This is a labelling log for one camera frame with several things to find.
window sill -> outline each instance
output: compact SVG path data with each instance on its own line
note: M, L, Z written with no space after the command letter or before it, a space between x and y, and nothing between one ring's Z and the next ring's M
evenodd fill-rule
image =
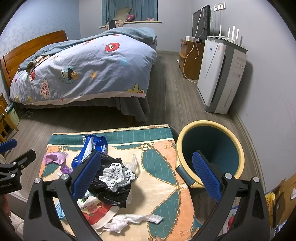
M125 22L123 23L123 25L125 24L132 24L132 23L163 23L162 21L133 21L133 22Z

metal screw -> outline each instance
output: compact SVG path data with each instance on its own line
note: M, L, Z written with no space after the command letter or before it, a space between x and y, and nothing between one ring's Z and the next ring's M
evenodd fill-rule
M67 180L68 177L69 177L69 174L67 174L67 173L65 173L65 174L62 175L62 179L63 179L63 180Z
M40 178L40 177L36 178L34 182L35 182L35 183L39 183L39 182L41 182L41 178Z
M260 179L258 177L253 177L254 182L258 183L260 182Z
M232 175L231 175L231 173L225 173L225 175L224 175L227 179L231 179L232 178Z

grey wood floor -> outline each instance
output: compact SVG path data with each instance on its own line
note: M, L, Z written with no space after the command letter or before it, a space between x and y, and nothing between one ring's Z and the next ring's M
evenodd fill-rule
M241 140L242 135L230 116L203 110L197 86L182 78L177 58L177 53L157 52L147 94L151 108L148 124L170 124L180 131L185 125L196 120L218 122L231 130L242 143L246 160L241 178L249 180L258 175L248 147ZM32 116L24 116L20 120L19 132L13 136L18 142L17 148L6 156L7 161L12 161L29 148L36 151L36 161L23 170L21 176L21 194L24 197L28 196L33 181L39 174L48 139L54 132L82 132L128 126L125 116L116 108L110 107L63 107L34 109L32 112ZM196 216L203 222L215 202L209 198L205 189L190 189L190 193Z

wooden headboard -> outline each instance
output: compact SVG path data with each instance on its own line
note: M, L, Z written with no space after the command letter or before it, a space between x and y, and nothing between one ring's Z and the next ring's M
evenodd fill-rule
M46 45L66 40L67 37L65 31L60 30L32 39L5 54L0 59L0 63L8 88L10 88L12 78L17 72L18 67L26 58L30 57Z

patterned tablecloth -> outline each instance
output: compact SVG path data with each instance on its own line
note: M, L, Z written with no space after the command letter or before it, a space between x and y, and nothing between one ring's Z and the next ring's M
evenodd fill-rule
M126 208L109 206L97 202L83 210L90 224L106 222L117 214L157 214L163 217L160 224L142 222L129 224L120 234L103 232L104 241L185 241L201 227L194 216L189 189L175 171L176 145L168 125L154 125L93 131L84 133L54 133L49 139L47 153L66 152L68 166L83 147L82 137L88 134L105 136L108 155L121 157L123 162L131 162L136 155L138 179L132 184L132 201ZM43 180L58 178L60 166L55 163L42 164L39 176ZM73 233L66 221L64 228Z

